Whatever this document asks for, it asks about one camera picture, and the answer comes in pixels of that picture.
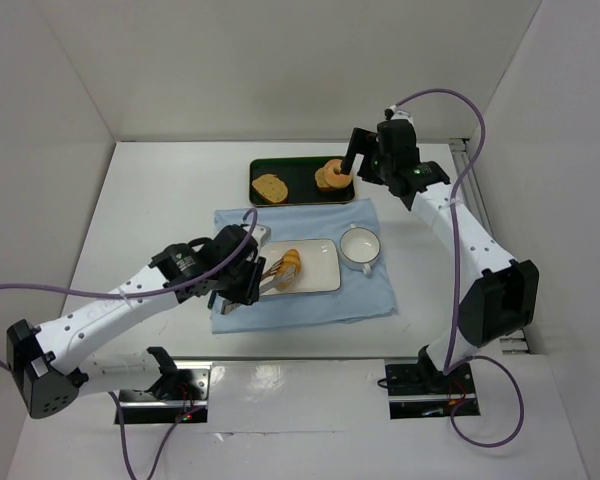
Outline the metal food tongs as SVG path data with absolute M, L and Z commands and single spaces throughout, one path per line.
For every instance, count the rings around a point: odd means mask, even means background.
M 269 290 L 276 289 L 280 285 L 289 286 L 294 282 L 298 274 L 297 266 L 293 262 L 284 262 L 282 259 L 276 261 L 271 268 L 269 268 L 266 272 L 263 273 L 261 280 L 258 295 L 264 294 Z M 222 315 L 226 315 L 239 308 L 240 306 L 245 304 L 240 304 L 237 302 L 232 302 L 229 300 L 223 300 L 223 303 L 220 308 L 220 313 Z

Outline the golden bread roll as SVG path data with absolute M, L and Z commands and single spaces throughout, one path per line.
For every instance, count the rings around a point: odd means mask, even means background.
M 293 284 L 296 277 L 301 273 L 301 270 L 302 262 L 299 252 L 296 249 L 287 250 L 274 275 L 274 278 L 278 281 L 275 288 L 278 291 L 288 289 Z

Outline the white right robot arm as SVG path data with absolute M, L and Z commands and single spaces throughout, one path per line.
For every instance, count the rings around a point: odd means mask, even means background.
M 436 162 L 422 161 L 408 119 L 390 119 L 375 130 L 353 130 L 342 166 L 362 158 L 359 177 L 383 185 L 442 242 L 454 262 L 454 306 L 449 329 L 418 353 L 415 379 L 438 391 L 461 361 L 485 345 L 529 325 L 539 270 L 501 247 L 458 198 Z

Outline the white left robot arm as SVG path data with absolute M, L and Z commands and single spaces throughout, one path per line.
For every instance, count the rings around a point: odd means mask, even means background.
M 99 349 L 191 298 L 257 302 L 265 265 L 259 249 L 270 236 L 267 226 L 228 225 L 214 238 L 172 244 L 110 298 L 38 326 L 25 320 L 10 326 L 7 365 L 29 416 L 47 418 L 93 393 L 139 390 L 164 399 L 177 392 L 191 376 L 164 348 L 105 356 Z

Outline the toast bread slice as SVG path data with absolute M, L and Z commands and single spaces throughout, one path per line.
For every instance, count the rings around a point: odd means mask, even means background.
M 267 204 L 283 204 L 288 200 L 287 185 L 274 174 L 264 174 L 251 182 L 253 190 Z

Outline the round brown bun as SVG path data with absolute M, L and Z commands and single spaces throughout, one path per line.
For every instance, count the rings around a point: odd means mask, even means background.
M 329 191 L 334 190 L 334 188 L 331 187 L 325 180 L 325 168 L 324 167 L 319 168 L 315 172 L 314 179 L 315 179 L 315 183 L 316 183 L 316 186 L 319 191 L 329 192 Z

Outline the dark green rectangular tray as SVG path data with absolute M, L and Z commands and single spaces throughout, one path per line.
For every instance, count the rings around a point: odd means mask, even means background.
M 336 156 L 289 157 L 289 158 L 260 158 L 249 165 L 249 200 L 256 207 L 273 207 L 274 204 L 265 200 L 256 192 L 252 182 L 257 178 L 272 174 L 281 180 L 288 189 L 284 205 L 320 205 L 345 204 L 354 200 L 355 188 L 351 183 L 344 189 L 320 190 L 315 179 L 315 173 L 329 160 Z

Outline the white rectangular plate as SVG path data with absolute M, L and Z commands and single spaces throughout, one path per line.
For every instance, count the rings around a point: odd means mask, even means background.
M 265 268 L 281 259 L 290 249 L 298 251 L 301 273 L 285 290 L 268 290 L 265 296 L 286 294 L 313 294 L 334 292 L 341 286 L 339 257 L 335 243 L 330 239 L 307 239 L 267 243 L 260 255 L 266 259 Z

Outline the white ceramic cup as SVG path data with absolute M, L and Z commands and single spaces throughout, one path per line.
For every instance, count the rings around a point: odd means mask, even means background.
M 381 253 L 378 236 L 371 230 L 350 224 L 339 240 L 339 254 L 344 265 L 353 271 L 372 275 Z

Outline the light blue cloth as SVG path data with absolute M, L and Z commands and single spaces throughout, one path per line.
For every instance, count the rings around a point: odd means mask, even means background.
M 270 242 L 330 239 L 335 244 L 350 224 L 380 232 L 376 211 L 369 199 L 344 205 L 268 207 L 257 211 L 258 223 L 271 228 Z M 353 271 L 339 260 L 341 286 L 334 292 L 261 296 L 251 306 L 220 313 L 222 300 L 212 307 L 211 330 L 232 334 L 282 328 L 357 322 L 397 311 L 386 265 L 379 259 L 370 277 Z

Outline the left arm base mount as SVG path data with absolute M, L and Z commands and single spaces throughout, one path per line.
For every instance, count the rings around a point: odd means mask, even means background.
M 123 419 L 126 425 L 202 424 L 208 420 L 208 399 L 212 362 L 176 357 L 179 373 L 166 393 L 154 394 L 149 389 L 121 390 L 117 396 L 122 415 L 115 413 L 114 423 Z

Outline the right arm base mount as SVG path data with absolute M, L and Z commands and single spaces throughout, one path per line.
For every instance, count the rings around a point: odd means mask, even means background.
M 388 363 L 377 385 L 388 395 L 390 418 L 424 419 L 479 416 L 480 407 L 473 375 L 468 365 L 461 366 L 437 386 L 427 386 L 417 375 L 415 363 Z

